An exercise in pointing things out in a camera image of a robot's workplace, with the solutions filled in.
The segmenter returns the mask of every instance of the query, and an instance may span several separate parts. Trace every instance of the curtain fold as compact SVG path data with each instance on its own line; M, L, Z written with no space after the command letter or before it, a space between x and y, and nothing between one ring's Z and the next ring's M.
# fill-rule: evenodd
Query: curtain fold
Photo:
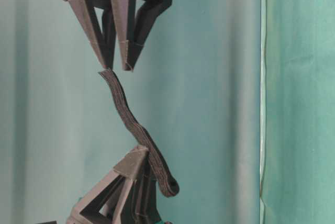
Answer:
M263 8L263 223L333 223L334 0L266 0Z

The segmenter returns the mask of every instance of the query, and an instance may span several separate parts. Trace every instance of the gripper jaw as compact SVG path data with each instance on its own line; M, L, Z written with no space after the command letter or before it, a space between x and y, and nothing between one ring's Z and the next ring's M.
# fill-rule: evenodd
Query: gripper jaw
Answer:
M65 1L69 1L105 69L113 68L117 34L124 70L133 70L157 17L172 4L172 0L144 0L136 13L136 0ZM104 10L102 28L95 8Z
M111 0L124 70L133 70L156 18L172 0L144 0L135 16L136 0Z
M104 68L113 68L115 26L109 0L68 0ZM102 30L94 7L102 8Z
M156 224L155 178L148 148L131 150L72 208L66 224Z

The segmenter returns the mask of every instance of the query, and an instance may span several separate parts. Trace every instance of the teal curtain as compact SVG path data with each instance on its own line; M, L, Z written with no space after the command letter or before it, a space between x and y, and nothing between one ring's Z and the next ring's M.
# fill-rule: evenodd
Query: teal curtain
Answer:
M68 3L0 0L1 223L65 223L133 146ZM174 0L129 105L178 179L173 223L259 223L260 0Z
M265 224L335 222L334 1L263 6Z

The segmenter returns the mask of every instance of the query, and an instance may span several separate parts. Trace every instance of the robot end effector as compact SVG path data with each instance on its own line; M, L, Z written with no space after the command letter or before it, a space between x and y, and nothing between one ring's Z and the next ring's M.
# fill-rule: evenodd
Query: robot end effector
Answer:
M116 34L122 67L133 70L156 18L172 0L144 0L136 15L136 0L65 0L84 29L104 68L113 68ZM100 28L94 8L103 9Z

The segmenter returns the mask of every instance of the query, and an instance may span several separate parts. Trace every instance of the fabric backdrop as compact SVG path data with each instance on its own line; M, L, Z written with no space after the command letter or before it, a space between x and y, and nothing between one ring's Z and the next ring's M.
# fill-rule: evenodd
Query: fabric backdrop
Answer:
M1 223L65 223L136 141L61 0L0 0ZM260 0L174 0L115 71L181 192L173 223L259 222Z
M335 0L266 0L265 224L335 222Z

